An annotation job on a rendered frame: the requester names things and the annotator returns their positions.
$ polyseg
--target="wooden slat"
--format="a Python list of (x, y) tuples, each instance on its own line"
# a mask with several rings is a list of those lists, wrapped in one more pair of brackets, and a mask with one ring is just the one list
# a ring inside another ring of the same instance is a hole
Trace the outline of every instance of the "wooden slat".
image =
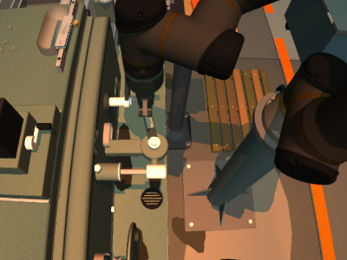
[(211, 146), (214, 153), (220, 152), (219, 126), (217, 119), (217, 103), (214, 95), (213, 78), (205, 75), (207, 109), (211, 128)]
[(232, 128), (232, 138), (233, 138), (233, 150), (236, 150), (241, 144), (241, 136), (239, 135), (239, 120), (237, 105), (234, 96), (233, 90), (233, 81), (232, 78), (225, 80), (226, 84), (226, 98), (228, 103), (229, 117)]
[(232, 150), (232, 146), (230, 145), (231, 138), (229, 132), (229, 122), (227, 119), (227, 105), (226, 105), (226, 97), (224, 94), (223, 81), (221, 79), (214, 79), (214, 83), (216, 85), (216, 93), (217, 93), (217, 101), (218, 101), (218, 110), (219, 110), (219, 123), (220, 123), (220, 132), (222, 135), (222, 145), (223, 151), (230, 152)]
[(269, 79), (267, 78), (266, 70), (260, 70), (260, 80), (263, 83), (264, 94), (267, 95), (271, 92)]
[(247, 108), (248, 108), (248, 113), (250, 114), (250, 119), (251, 119), (250, 122), (252, 125), (253, 112), (255, 109), (255, 100), (254, 100), (253, 89), (252, 89), (252, 78), (251, 78), (251, 74), (249, 70), (242, 69), (241, 74), (244, 79), (246, 98), (247, 98)]
[(248, 115), (246, 111), (244, 89), (242, 87), (241, 73), (239, 72), (239, 70), (237, 69), (233, 70), (233, 79), (235, 82), (236, 97), (238, 98), (239, 119), (241, 121), (242, 135), (245, 138), (248, 132), (250, 131), (249, 129), (250, 122), (248, 120)]
[(259, 103), (260, 100), (263, 98), (263, 91), (260, 85), (258, 70), (252, 69), (251, 74), (253, 79), (255, 98), (257, 99), (257, 103)]

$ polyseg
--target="drain grate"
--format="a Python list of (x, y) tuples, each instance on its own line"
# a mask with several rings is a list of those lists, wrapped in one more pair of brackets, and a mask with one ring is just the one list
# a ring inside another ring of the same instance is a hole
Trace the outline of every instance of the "drain grate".
[(163, 196), (158, 189), (148, 188), (141, 195), (141, 202), (147, 209), (157, 209), (161, 206)]

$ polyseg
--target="gray metal post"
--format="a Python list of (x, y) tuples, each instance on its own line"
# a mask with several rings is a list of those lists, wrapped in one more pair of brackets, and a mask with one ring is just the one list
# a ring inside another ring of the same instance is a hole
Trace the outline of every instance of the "gray metal post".
[(178, 64), (173, 67), (173, 90), (167, 141), (169, 149), (190, 147), (189, 114), (185, 113), (192, 70)]

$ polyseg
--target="wooden pallet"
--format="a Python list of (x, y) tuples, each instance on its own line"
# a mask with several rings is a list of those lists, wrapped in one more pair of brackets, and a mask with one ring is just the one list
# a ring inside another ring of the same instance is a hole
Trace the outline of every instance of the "wooden pallet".
[(255, 107), (271, 92), (266, 71), (234, 69), (227, 80), (205, 75), (205, 84), (212, 151), (235, 151), (250, 132)]

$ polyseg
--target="green machine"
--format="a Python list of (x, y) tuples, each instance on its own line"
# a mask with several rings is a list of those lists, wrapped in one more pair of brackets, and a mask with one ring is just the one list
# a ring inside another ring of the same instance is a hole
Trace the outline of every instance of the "green machine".
[(167, 259), (165, 82), (140, 117), (111, 8), (1, 10), (1, 258)]

